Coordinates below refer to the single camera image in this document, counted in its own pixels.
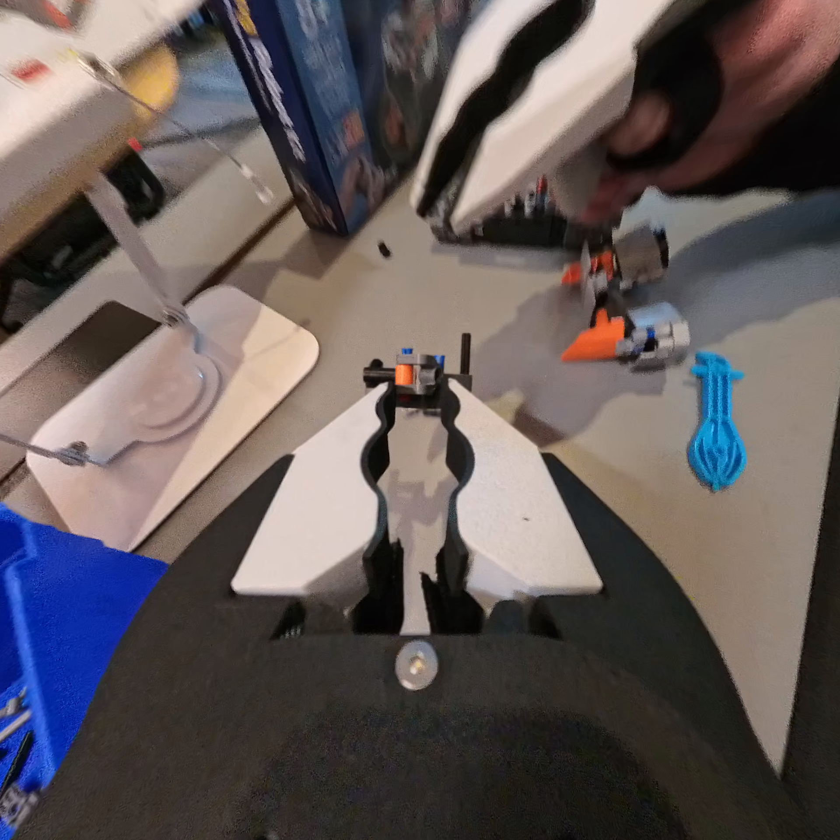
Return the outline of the light blue brick separator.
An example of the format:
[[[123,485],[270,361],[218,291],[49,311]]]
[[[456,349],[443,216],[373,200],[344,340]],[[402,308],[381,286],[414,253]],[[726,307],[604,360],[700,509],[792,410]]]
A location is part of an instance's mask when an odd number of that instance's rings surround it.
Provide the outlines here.
[[[712,492],[734,484],[748,462],[747,450],[732,417],[733,386],[744,373],[710,351],[698,351],[691,373],[700,383],[700,416],[689,441],[687,459],[699,482]]]

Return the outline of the white stand base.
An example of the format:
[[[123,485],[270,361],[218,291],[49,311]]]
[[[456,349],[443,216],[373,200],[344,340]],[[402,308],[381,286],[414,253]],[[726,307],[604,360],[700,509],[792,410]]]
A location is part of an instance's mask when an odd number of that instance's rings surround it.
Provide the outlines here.
[[[185,420],[186,428],[194,427],[227,393],[237,400],[247,432],[228,457],[312,371],[319,343],[309,331],[235,287],[212,287],[185,305],[104,175],[93,181],[88,199],[149,287],[161,326],[45,421],[31,442],[49,421],[64,417],[71,403],[87,418],[80,422],[82,430],[101,439],[106,421],[119,419],[125,411],[139,410],[150,424]],[[212,445],[211,453],[217,458],[215,466],[154,530],[226,459],[218,444]],[[29,469],[54,508],[58,492],[45,490],[39,482],[45,471],[38,467],[33,474]],[[54,509],[74,533],[60,516],[69,506],[61,500]]]

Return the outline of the person's right forearm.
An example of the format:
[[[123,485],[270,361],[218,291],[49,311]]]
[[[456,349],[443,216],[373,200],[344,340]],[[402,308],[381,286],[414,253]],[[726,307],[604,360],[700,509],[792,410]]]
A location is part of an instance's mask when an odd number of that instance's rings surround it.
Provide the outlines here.
[[[726,197],[750,190],[810,193],[839,186],[839,62],[760,137],[751,151],[704,182],[671,196]]]

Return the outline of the grey tracked toy robot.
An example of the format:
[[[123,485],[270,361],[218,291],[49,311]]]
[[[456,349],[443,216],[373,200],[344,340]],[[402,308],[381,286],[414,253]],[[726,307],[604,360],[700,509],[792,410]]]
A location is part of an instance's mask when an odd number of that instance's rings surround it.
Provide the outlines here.
[[[552,183],[545,175],[461,233],[454,231],[445,217],[447,207],[441,199],[428,222],[438,241],[453,245],[575,251],[583,245],[611,244],[613,231],[621,224],[620,217],[595,226],[569,222],[560,213]]]

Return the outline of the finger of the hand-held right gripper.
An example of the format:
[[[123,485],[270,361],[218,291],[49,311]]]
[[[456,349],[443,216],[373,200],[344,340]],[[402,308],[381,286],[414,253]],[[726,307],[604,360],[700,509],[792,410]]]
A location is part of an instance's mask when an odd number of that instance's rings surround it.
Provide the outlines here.
[[[562,215],[578,214],[641,55],[684,17],[684,2],[484,3],[451,65],[452,226],[477,224],[542,175]]]
[[[539,158],[517,101],[546,60],[585,27],[595,2],[486,2],[458,43],[419,162],[418,216],[480,216],[505,199]]]

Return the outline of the printed instruction sheet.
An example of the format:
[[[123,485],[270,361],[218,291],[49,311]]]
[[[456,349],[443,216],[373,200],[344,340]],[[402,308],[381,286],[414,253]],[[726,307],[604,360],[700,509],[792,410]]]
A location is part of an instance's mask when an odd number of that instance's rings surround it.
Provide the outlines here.
[[[198,1],[2,2],[2,158],[20,151],[101,90],[87,59],[118,69],[156,46]]]

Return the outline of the blue robot kit box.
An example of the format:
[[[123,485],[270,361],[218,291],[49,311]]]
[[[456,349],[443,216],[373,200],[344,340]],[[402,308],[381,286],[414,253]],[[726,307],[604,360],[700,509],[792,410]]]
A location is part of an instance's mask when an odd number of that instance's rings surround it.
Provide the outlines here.
[[[471,2],[210,4],[299,213],[352,236],[415,165]]]

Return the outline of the blue storage bin with tag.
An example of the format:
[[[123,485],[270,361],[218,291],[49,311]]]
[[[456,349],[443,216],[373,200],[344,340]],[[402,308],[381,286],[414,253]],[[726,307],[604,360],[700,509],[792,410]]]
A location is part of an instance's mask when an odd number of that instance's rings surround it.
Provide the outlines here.
[[[167,564],[2,505],[2,838],[31,814]]]

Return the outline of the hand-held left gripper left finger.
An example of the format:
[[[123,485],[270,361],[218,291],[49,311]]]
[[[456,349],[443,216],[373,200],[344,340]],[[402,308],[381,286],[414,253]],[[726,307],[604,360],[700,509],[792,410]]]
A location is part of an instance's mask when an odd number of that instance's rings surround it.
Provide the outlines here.
[[[373,592],[377,554],[390,549],[380,480],[394,421],[393,385],[380,384],[293,452],[235,594],[355,607]]]

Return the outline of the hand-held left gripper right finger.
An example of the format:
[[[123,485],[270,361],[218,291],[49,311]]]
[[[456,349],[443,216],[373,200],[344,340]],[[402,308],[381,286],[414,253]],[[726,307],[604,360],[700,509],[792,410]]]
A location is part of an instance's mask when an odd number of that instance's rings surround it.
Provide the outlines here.
[[[448,380],[445,581],[481,608],[593,595],[602,578],[538,447]]]

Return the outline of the grey orange brick assembly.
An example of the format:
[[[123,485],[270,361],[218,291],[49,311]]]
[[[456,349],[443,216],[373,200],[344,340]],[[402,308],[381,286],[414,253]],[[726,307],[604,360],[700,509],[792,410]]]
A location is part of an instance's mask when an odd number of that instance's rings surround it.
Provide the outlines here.
[[[464,332],[460,338],[458,371],[446,372],[443,354],[416,353],[403,348],[395,357],[395,365],[385,366],[382,360],[373,359],[363,369],[363,382],[367,389],[381,384],[394,387],[395,404],[409,411],[427,416],[440,414],[442,393],[453,382],[468,392],[473,390],[471,363],[471,334]]]

